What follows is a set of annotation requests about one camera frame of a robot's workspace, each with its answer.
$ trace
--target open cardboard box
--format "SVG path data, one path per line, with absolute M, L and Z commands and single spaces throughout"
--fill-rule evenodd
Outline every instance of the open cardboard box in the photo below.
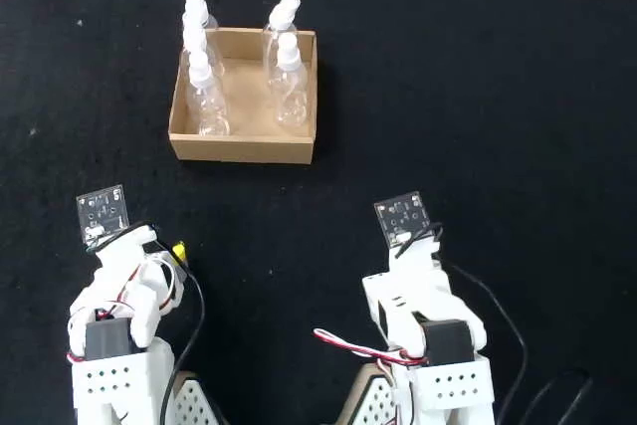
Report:
M 255 163 L 312 162 L 317 136 L 317 36 L 298 32 L 301 59 L 308 69 L 308 121 L 295 129 L 275 122 L 274 107 L 262 63 L 262 31 L 222 28 L 216 32 L 226 73 L 223 87 L 228 103 L 230 135 L 205 136 L 186 131 L 187 72 L 180 57 L 172 99 L 168 137 L 179 159 Z

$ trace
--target black tablecloth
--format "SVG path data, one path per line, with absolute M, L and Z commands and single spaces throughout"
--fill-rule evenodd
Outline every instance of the black tablecloth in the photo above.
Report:
M 275 1 L 209 5 L 260 27 Z M 303 2 L 297 23 L 318 32 L 311 166 L 175 158 L 182 0 L 0 0 L 0 423 L 73 421 L 68 306 L 97 265 L 75 197 L 117 183 L 131 220 L 188 245 L 208 321 L 187 365 L 233 424 L 336 417 L 362 359 L 312 328 L 382 345 L 360 284 L 386 269 L 372 203 L 415 189 L 446 256 L 529 343 L 511 423 L 571 366 L 595 378 L 571 423 L 631 422 L 635 0 Z M 486 323 L 498 408 L 520 352 L 484 293 L 451 280 Z M 188 293 L 160 334 L 180 351 L 195 318 Z

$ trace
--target yellow connector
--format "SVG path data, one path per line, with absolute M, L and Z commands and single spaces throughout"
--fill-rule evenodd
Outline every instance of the yellow connector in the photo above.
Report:
M 182 263 L 188 264 L 188 258 L 186 258 L 186 245 L 183 241 L 179 241 L 172 247 L 172 252 L 181 260 Z

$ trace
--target black circuit board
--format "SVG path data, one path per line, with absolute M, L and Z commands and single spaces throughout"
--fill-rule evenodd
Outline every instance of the black circuit board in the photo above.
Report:
M 400 246 L 430 223 L 418 191 L 374 203 L 374 209 L 389 249 Z
M 111 188 L 84 194 L 76 198 L 78 216 L 85 244 L 97 237 L 110 236 L 128 227 L 128 213 L 119 184 Z

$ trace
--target clear plastic bottle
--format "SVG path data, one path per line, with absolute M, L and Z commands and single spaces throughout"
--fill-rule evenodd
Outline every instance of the clear plastic bottle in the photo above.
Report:
M 279 38 L 277 67 L 272 81 L 275 118 L 283 126 L 301 126 L 308 118 L 308 72 L 301 61 L 297 36 Z
M 279 37 L 287 32 L 297 32 L 294 20 L 301 0 L 281 0 L 263 29 L 263 70 L 268 85 L 272 85 L 274 70 L 277 67 Z
M 219 22 L 217 19 L 209 13 L 208 4 L 206 0 L 186 0 L 185 12 L 181 17 L 183 22 L 184 32 L 186 30 L 203 29 L 210 30 L 211 35 L 208 41 L 207 49 L 213 52 L 215 72 L 223 77 L 225 73 L 225 66 L 223 59 L 217 46 L 216 31 L 219 28 Z
M 214 49 L 208 45 L 206 31 L 200 27 L 188 27 L 183 30 L 183 51 L 181 52 L 181 56 L 183 58 L 182 65 L 185 65 L 186 67 L 190 66 L 189 56 L 192 52 L 205 52 L 215 75 L 220 79 L 223 77 L 225 72 L 223 64 L 217 60 L 217 55 Z
M 226 99 L 205 52 L 195 51 L 190 54 L 188 76 L 190 85 L 186 103 L 190 131 L 198 134 L 229 134 Z

